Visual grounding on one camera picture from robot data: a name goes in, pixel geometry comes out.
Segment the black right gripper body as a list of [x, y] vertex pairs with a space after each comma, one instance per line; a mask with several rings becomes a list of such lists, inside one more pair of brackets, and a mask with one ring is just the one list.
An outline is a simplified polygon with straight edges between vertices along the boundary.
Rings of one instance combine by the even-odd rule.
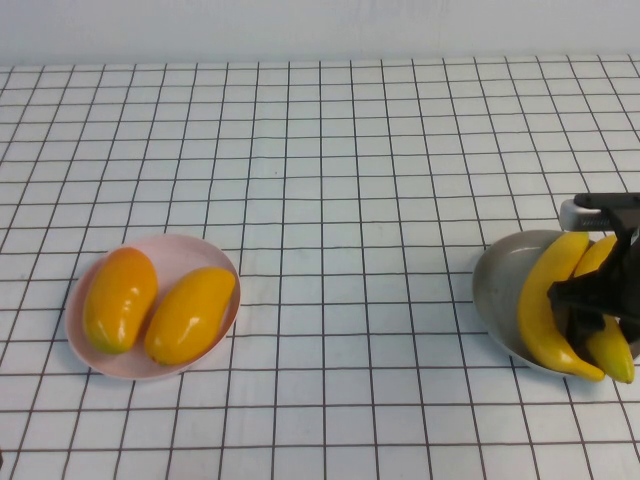
[[639, 342], [639, 228], [618, 237], [604, 264], [605, 312], [631, 344]]

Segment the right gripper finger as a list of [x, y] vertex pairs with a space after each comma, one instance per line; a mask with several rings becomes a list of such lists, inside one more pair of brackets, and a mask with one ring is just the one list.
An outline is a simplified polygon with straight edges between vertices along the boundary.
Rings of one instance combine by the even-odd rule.
[[567, 341], [574, 350], [581, 350], [587, 340], [605, 328], [604, 316], [599, 312], [570, 312]]
[[553, 308], [568, 306], [601, 312], [608, 308], [605, 283], [598, 273], [553, 282], [548, 298]]

